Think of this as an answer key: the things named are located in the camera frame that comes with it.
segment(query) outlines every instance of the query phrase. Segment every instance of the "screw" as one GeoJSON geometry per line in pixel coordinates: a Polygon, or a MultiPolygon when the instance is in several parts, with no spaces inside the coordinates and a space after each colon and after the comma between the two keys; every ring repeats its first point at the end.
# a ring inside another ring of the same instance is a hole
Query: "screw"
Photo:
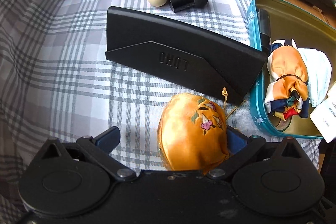
{"type": "Polygon", "coordinates": [[[119,169],[117,171],[117,174],[121,178],[128,178],[128,177],[132,176],[134,174],[134,172],[131,169],[123,168],[123,169],[119,169]]]}
{"type": "Polygon", "coordinates": [[[219,168],[216,168],[216,169],[212,169],[209,171],[209,175],[212,177],[212,178],[219,178],[219,177],[222,177],[225,175],[225,171],[223,169],[219,169],[219,168]]]}

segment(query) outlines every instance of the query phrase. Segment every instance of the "orange satin pouch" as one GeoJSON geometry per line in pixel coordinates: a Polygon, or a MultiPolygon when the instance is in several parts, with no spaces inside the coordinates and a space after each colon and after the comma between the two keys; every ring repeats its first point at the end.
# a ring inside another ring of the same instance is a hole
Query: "orange satin pouch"
{"type": "Polygon", "coordinates": [[[226,160],[225,120],[223,109],[202,96],[183,93],[172,97],[157,130],[165,167],[206,173],[226,160]]]}

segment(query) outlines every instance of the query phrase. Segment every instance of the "white snowflake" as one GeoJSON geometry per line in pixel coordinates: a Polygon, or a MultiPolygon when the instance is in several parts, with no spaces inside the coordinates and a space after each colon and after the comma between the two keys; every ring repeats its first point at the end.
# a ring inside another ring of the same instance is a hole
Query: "white snowflake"
{"type": "Polygon", "coordinates": [[[254,12],[251,11],[247,20],[249,23],[251,23],[254,20],[254,18],[255,18],[254,12]]]}
{"type": "Polygon", "coordinates": [[[256,116],[254,116],[254,118],[254,122],[257,122],[258,124],[261,124],[262,122],[265,122],[264,120],[266,120],[266,118],[262,118],[261,115],[259,116],[259,118],[257,118],[256,116]]]}

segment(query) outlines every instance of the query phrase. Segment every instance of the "wooden surface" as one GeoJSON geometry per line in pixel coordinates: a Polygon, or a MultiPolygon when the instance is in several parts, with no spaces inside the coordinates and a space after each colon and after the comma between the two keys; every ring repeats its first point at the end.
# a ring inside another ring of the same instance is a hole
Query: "wooden surface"
{"type": "MultiPolygon", "coordinates": [[[[313,8],[312,5],[304,2],[303,0],[285,0],[291,4],[296,5],[297,7],[302,8],[303,10],[311,13],[312,15],[318,17],[319,19],[323,20],[324,22],[328,23],[330,26],[333,26],[336,29],[336,13],[328,13],[321,11],[318,8],[313,8]]],[[[325,154],[320,154],[319,156],[319,168],[318,172],[321,171],[323,160],[324,160],[325,154]]]]}

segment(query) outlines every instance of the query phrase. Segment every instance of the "checkered fabric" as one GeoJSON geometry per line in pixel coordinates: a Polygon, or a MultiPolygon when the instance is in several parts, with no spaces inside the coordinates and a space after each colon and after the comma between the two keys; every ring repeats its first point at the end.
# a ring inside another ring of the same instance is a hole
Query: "checkered fabric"
{"type": "MultiPolygon", "coordinates": [[[[114,158],[136,171],[164,169],[157,153],[162,110],[173,95],[195,92],[105,59],[110,6],[173,18],[249,45],[250,2],[209,0],[203,9],[174,14],[146,0],[0,0],[0,223],[23,214],[17,182],[50,136],[74,142],[118,126],[114,158]]],[[[249,101],[228,124],[261,135],[249,101]]],[[[318,141],[300,143],[317,166],[318,141]]]]}

